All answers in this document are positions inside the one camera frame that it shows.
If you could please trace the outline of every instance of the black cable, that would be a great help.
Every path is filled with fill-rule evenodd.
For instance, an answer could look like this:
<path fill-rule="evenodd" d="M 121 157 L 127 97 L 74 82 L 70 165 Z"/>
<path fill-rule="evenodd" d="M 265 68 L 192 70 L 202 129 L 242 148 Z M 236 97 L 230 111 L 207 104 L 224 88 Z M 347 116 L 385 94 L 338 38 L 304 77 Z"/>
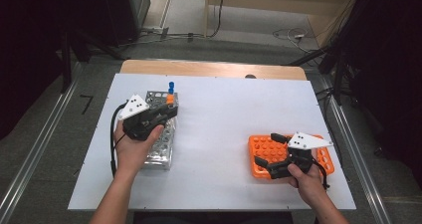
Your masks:
<path fill-rule="evenodd" d="M 324 90 L 322 90 L 322 91 L 316 92 L 316 96 L 317 96 L 317 95 L 319 95 L 319 94 L 322 94 L 322 93 L 324 93 L 324 92 L 329 93 L 329 92 L 331 92 L 331 91 L 332 91 L 332 88 L 327 88 L 327 89 L 324 89 Z"/>
<path fill-rule="evenodd" d="M 329 185 L 326 183 L 325 168 L 323 168 L 323 166 L 320 165 L 315 159 L 313 159 L 313 164 L 315 164 L 319 168 L 319 171 L 322 173 L 322 186 L 323 186 L 323 189 L 327 190 L 329 188 Z"/>
<path fill-rule="evenodd" d="M 223 8 L 223 1 L 224 0 L 220 0 L 220 8 L 218 10 L 218 25 L 217 25 L 217 28 L 215 29 L 214 33 L 211 36 L 207 36 L 207 38 L 213 38 L 213 37 L 215 37 L 215 35 L 217 35 L 218 31 L 220 30 L 220 26 L 221 26 L 221 10 Z"/>
<path fill-rule="evenodd" d="M 117 109 L 115 109 L 114 113 L 112 114 L 112 118 L 111 118 L 111 126 L 110 126 L 110 130 L 109 130 L 109 150 L 111 152 L 111 173 L 112 173 L 112 177 L 114 177 L 115 175 L 115 171 L 116 171 L 116 167 L 115 167 L 115 159 L 114 159 L 114 149 L 115 149 L 115 145 L 118 144 L 119 141 L 121 141 L 121 139 L 124 137 L 124 135 L 117 141 L 117 143 L 114 145 L 114 121 L 115 121 L 115 117 L 117 116 L 118 112 L 123 109 L 126 106 L 127 103 L 124 103 L 120 106 L 118 106 Z"/>
<path fill-rule="evenodd" d="M 347 5 L 345 6 L 344 10 L 341 12 L 341 14 L 340 14 L 338 17 L 343 16 L 343 15 L 345 14 L 345 12 L 346 12 L 348 9 L 350 9 L 350 3 L 351 3 L 351 1 L 352 1 L 352 0 L 348 0 Z M 338 26 L 338 31 L 337 31 L 337 32 L 339 32 L 339 29 L 341 28 L 341 24 L 342 24 L 343 20 L 344 20 L 344 17 L 341 19 L 341 22 L 340 22 L 340 25 Z M 315 38 L 317 38 L 317 37 L 319 37 L 321 34 L 323 34 L 323 33 L 327 32 L 327 31 L 329 30 L 329 28 L 331 28 L 331 27 L 334 25 L 334 23 L 335 23 L 335 21 L 331 22 L 331 23 L 329 24 L 329 26 L 328 26 L 328 27 L 327 27 L 327 28 L 326 28 L 323 32 L 320 32 L 319 34 L 317 34 L 317 35 L 315 36 Z"/>

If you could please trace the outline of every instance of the orange tray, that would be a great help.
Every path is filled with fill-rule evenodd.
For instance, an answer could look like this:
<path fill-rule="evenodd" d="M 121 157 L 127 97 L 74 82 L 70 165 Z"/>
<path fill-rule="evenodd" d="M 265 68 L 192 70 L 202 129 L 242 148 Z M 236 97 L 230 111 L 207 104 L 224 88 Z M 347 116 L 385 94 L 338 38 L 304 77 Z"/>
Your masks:
<path fill-rule="evenodd" d="M 251 161 L 252 175 L 257 178 L 271 179 L 270 173 L 255 164 L 255 155 L 266 159 L 269 163 L 279 162 L 286 159 L 288 156 L 288 145 L 273 141 L 269 135 L 252 135 L 249 137 L 249 156 Z M 334 165 L 329 156 L 328 149 L 321 147 L 316 150 L 316 159 L 319 164 L 323 166 L 327 175 L 334 172 Z"/>

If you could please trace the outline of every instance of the floor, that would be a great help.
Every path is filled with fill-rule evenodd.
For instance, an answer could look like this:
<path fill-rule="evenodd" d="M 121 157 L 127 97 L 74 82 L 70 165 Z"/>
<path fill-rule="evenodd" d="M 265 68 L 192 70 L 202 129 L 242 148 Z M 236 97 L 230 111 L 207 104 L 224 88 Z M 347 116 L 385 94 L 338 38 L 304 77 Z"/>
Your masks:
<path fill-rule="evenodd" d="M 168 12 L 155 15 L 155 18 L 149 17 L 146 20 L 148 28 L 160 30 L 168 27 L 169 33 L 201 33 L 203 0 L 188 1 L 157 2 L 162 9 L 156 11 Z M 209 8 L 209 32 L 213 31 L 212 24 L 216 23 L 213 18 L 218 17 L 214 15 L 214 10 L 218 13 L 218 8 Z M 223 7 L 221 23 L 219 33 L 212 40 L 195 39 L 187 42 L 184 38 L 154 42 L 159 38 L 151 35 L 141 38 L 136 44 L 121 47 L 118 51 L 134 59 L 282 65 L 302 57 L 306 51 L 318 49 L 312 29 L 303 14 Z M 300 41 L 289 39 L 289 31 L 292 34 L 307 33 L 306 38 Z M 38 151 L 43 153 L 29 170 L 32 174 L 30 179 L 18 183 L 24 191 L 17 193 L 16 202 L 8 207 L 2 203 L 0 223 L 86 223 L 90 220 L 91 212 L 70 212 L 67 206 L 109 85 L 121 66 L 121 61 L 113 60 L 97 50 L 93 50 L 93 53 L 95 55 L 89 64 L 75 63 L 75 83 L 67 97 L 59 93 L 61 78 L 58 78 L 27 111 L 12 133 L 0 140 L 0 164 L 7 167 L 0 169 L 0 190 L 3 196 L 11 190 L 10 184 L 22 170 L 31 148 L 38 145 Z M 315 59 L 301 65 L 316 92 L 330 87 L 331 81 L 331 76 L 322 76 L 317 72 L 316 65 L 319 62 L 320 59 Z M 85 110 L 89 99 L 87 97 L 93 99 Z M 341 107 L 330 101 L 326 109 L 323 100 L 320 107 L 323 112 L 327 110 L 331 136 L 338 142 L 342 169 L 349 180 L 349 188 L 357 206 L 357 210 L 343 214 L 351 223 L 419 223 L 422 220 L 422 191 L 413 180 L 411 171 L 399 161 L 373 155 L 378 143 L 373 139 L 364 115 L 351 99 L 342 99 Z M 60 110 L 56 106 L 58 101 L 65 101 L 66 107 Z M 53 117 L 58 118 L 54 121 L 52 111 L 56 111 Z M 346 128 L 339 125 L 341 117 L 338 111 L 344 114 L 351 130 L 352 142 L 363 157 L 359 163 L 353 160 L 353 149 L 350 149 L 350 140 L 347 139 L 350 135 L 347 135 Z M 46 123 L 50 123 L 54 130 L 43 129 Z M 46 139 L 37 138 L 40 133 L 44 133 Z M 374 209 L 369 204 L 370 195 L 364 188 L 365 178 L 359 174 L 362 164 L 369 171 L 387 218 L 378 219 L 374 215 L 376 207 Z M 127 223 L 130 223 L 131 216 L 132 213 L 129 213 Z M 310 211 L 293 211 L 293 217 L 295 223 L 314 221 Z"/>

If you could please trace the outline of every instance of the person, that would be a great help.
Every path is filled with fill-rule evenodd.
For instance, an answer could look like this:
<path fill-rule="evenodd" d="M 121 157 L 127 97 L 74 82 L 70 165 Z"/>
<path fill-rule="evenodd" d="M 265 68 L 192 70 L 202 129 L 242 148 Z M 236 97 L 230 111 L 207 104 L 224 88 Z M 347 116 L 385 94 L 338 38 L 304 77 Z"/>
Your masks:
<path fill-rule="evenodd" d="M 146 141 L 138 141 L 124 135 L 123 122 L 117 122 L 114 131 L 117 170 L 90 223 L 125 223 L 134 177 L 145 163 L 149 150 L 163 129 L 163 125 L 158 125 Z"/>
<path fill-rule="evenodd" d="M 163 129 L 164 126 L 159 125 L 146 141 L 138 141 L 124 135 L 121 120 L 117 123 L 114 131 L 117 171 L 94 213 L 91 224 L 125 223 L 134 177 L 145 163 L 149 149 L 158 140 Z M 323 189 L 316 165 L 313 165 L 308 173 L 303 173 L 294 164 L 290 164 L 288 170 L 292 175 L 288 182 L 298 189 L 301 198 L 314 211 L 320 224 L 348 223 Z"/>
<path fill-rule="evenodd" d="M 313 165 L 308 173 L 303 173 L 296 165 L 290 164 L 288 171 L 292 175 L 289 183 L 298 189 L 304 202 L 316 214 L 319 224 L 348 223 L 323 189 L 319 168 L 316 165 Z"/>

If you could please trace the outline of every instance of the white table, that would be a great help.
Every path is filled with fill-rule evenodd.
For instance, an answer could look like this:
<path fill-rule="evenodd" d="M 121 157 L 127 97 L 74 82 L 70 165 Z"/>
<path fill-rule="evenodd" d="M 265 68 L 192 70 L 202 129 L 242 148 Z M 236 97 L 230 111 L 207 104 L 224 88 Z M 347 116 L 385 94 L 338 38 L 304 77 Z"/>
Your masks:
<path fill-rule="evenodd" d="M 292 210 L 309 209 L 283 180 L 256 179 L 249 163 L 248 137 L 297 130 L 329 140 L 310 82 L 117 74 L 78 178 L 70 210 L 94 210 L 111 183 L 109 124 L 117 106 L 133 93 L 179 95 L 173 163 L 169 171 L 141 170 L 129 209 Z M 328 195 L 339 209 L 355 209 L 333 148 L 335 166 Z"/>

